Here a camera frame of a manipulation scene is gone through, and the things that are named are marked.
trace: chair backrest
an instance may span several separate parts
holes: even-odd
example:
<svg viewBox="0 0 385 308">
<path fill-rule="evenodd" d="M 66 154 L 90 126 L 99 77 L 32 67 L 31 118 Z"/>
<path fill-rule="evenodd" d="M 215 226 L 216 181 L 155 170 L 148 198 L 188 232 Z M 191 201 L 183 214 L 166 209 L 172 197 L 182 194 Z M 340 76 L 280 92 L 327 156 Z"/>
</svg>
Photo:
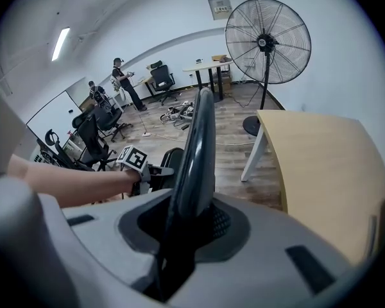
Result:
<svg viewBox="0 0 385 308">
<path fill-rule="evenodd" d="M 81 113 L 79 116 L 76 116 L 71 125 L 73 126 L 74 129 L 78 129 L 81 124 L 84 122 L 84 120 L 92 113 L 94 110 L 94 105 L 89 105 L 83 113 Z"/>
<path fill-rule="evenodd" d="M 92 158 L 96 160 L 105 158 L 105 149 L 99 142 L 96 116 L 94 114 L 84 120 L 78 128 L 78 135 L 83 139 Z"/>
<path fill-rule="evenodd" d="M 108 131 L 116 125 L 121 117 L 122 112 L 113 108 L 110 112 L 106 112 L 102 107 L 96 106 L 93 115 L 96 117 L 96 123 L 101 130 Z"/>
<path fill-rule="evenodd" d="M 69 169 L 77 169 L 74 162 L 70 159 L 70 157 L 67 155 L 67 153 L 63 150 L 63 148 L 60 146 L 60 140 L 58 139 L 57 133 L 53 131 L 53 129 L 50 129 L 47 131 L 46 136 L 44 137 L 44 140 L 46 141 L 46 144 L 49 146 L 54 145 L 54 147 L 57 150 L 58 158 L 67 166 Z"/>
<path fill-rule="evenodd" d="M 159 85 L 159 83 L 162 83 L 162 82 L 166 82 L 166 83 L 173 82 L 169 76 L 167 65 L 163 65 L 152 70 L 151 75 L 153 76 L 154 81 L 157 85 Z"/>
</svg>

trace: black office chair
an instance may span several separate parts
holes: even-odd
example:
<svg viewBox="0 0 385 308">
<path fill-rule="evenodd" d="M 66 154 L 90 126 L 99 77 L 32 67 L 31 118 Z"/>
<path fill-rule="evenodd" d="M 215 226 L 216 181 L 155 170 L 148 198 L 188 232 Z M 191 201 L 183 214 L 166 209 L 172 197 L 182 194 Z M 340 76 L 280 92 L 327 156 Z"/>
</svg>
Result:
<svg viewBox="0 0 385 308">
<path fill-rule="evenodd" d="M 44 140 L 46 141 L 47 145 L 49 146 L 54 145 L 54 147 L 56 148 L 58 159 L 62 162 L 62 164 L 59 164 L 60 166 L 64 166 L 67 169 L 73 169 L 73 170 L 94 171 L 93 169 L 91 169 L 91 167 L 88 167 L 82 161 L 76 160 L 76 159 L 72 161 L 70 159 L 67 153 L 60 146 L 60 139 L 58 138 L 57 133 L 53 131 L 53 129 L 50 129 L 49 131 L 47 131 L 46 136 L 44 137 Z"/>
<path fill-rule="evenodd" d="M 162 65 L 151 71 L 151 75 L 154 78 L 155 87 L 153 88 L 155 91 L 164 91 L 164 97 L 160 99 L 161 106 L 164 105 L 165 100 L 172 96 L 174 92 L 171 92 L 170 88 L 175 84 L 173 73 L 168 73 L 168 66 Z"/>
<path fill-rule="evenodd" d="M 130 123 L 118 123 L 118 120 L 120 119 L 121 115 L 123 114 L 118 108 L 112 108 L 111 112 L 106 112 L 105 109 L 101 108 L 100 106 L 94 107 L 93 114 L 96 116 L 96 122 L 98 125 L 98 128 L 101 131 L 109 131 L 112 128 L 115 128 L 115 130 L 110 135 L 105 135 L 103 138 L 107 138 L 109 136 L 111 137 L 111 141 L 115 142 L 114 138 L 118 133 L 121 134 L 121 138 L 125 138 L 123 133 L 121 132 L 122 129 L 130 126 L 133 127 Z"/>
<path fill-rule="evenodd" d="M 78 124 L 77 117 L 74 119 L 75 125 Z M 83 120 L 78 127 L 78 135 L 83 139 L 86 149 L 80 159 L 86 166 L 92 167 L 95 163 L 100 163 L 97 171 L 105 171 L 105 166 L 117 160 L 116 158 L 109 158 L 112 153 L 117 154 L 116 151 L 108 151 L 109 147 L 105 140 L 98 135 L 98 128 L 95 115 L 89 115 Z"/>
</svg>

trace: person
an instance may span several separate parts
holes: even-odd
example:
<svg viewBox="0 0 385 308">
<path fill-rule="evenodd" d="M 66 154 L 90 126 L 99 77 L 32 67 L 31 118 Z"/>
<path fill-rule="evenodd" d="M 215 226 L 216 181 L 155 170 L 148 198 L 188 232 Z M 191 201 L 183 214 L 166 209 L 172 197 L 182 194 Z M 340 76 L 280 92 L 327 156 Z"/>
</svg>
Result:
<svg viewBox="0 0 385 308">
<path fill-rule="evenodd" d="M 54 196 L 61 208 L 76 207 L 131 193 L 140 174 L 126 171 L 79 171 L 29 162 L 12 155 L 7 175 L 25 181 L 36 193 Z"/>
<path fill-rule="evenodd" d="M 135 92 L 133 86 L 131 85 L 128 79 L 129 77 L 131 77 L 131 75 L 124 75 L 124 73 L 121 72 L 120 67 L 121 67 L 121 59 L 115 58 L 112 76 L 116 78 L 118 81 L 120 81 L 121 87 L 130 94 L 135 107 L 137 107 L 137 110 L 139 110 L 140 112 L 147 110 L 146 105 L 142 103 L 139 95 Z"/>
<path fill-rule="evenodd" d="M 89 96 L 90 96 L 90 98 L 91 99 L 94 99 L 94 93 L 96 92 L 96 91 L 98 91 L 100 94 L 103 94 L 103 95 L 105 95 L 105 90 L 104 90 L 104 88 L 102 87 L 102 86 L 100 86 L 100 85 L 95 85 L 94 84 L 94 81 L 90 81 L 89 82 L 89 87 L 90 87 L 90 94 L 89 94 Z"/>
</svg>

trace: fluorescent light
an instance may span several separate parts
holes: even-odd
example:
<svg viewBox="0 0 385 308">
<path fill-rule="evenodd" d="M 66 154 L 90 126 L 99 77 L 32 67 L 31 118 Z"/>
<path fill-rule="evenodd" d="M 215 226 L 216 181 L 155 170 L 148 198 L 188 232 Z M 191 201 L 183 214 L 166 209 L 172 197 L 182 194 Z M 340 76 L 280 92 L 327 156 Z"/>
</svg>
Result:
<svg viewBox="0 0 385 308">
<path fill-rule="evenodd" d="M 65 38 L 67 37 L 67 34 L 68 32 L 70 31 L 70 28 L 65 28 L 64 30 L 62 30 L 62 32 L 60 33 L 60 36 L 58 37 L 58 40 L 57 40 L 57 44 L 56 44 L 56 47 L 54 49 L 54 53 L 53 53 L 53 60 L 56 60 L 60 54 L 60 50 L 62 49 L 62 46 L 63 46 L 63 43 L 64 43 L 64 40 Z"/>
</svg>

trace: cardboard box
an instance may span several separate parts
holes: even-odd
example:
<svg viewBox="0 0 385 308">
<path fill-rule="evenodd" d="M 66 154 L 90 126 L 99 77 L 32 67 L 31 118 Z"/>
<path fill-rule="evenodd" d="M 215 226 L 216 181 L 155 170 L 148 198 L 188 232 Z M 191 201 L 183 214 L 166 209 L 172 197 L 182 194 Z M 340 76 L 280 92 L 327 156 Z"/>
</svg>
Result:
<svg viewBox="0 0 385 308">
<path fill-rule="evenodd" d="M 232 82 L 232 79 L 231 79 L 231 75 L 228 74 L 228 76 L 224 76 L 222 77 L 223 79 L 223 93 L 224 94 L 229 94 L 231 93 L 231 82 Z M 214 78 L 214 91 L 218 92 L 218 79 L 215 77 Z"/>
<path fill-rule="evenodd" d="M 216 61 L 220 60 L 223 57 L 226 57 L 226 55 L 216 55 L 216 56 L 213 56 L 212 57 L 212 61 L 216 62 Z"/>
</svg>

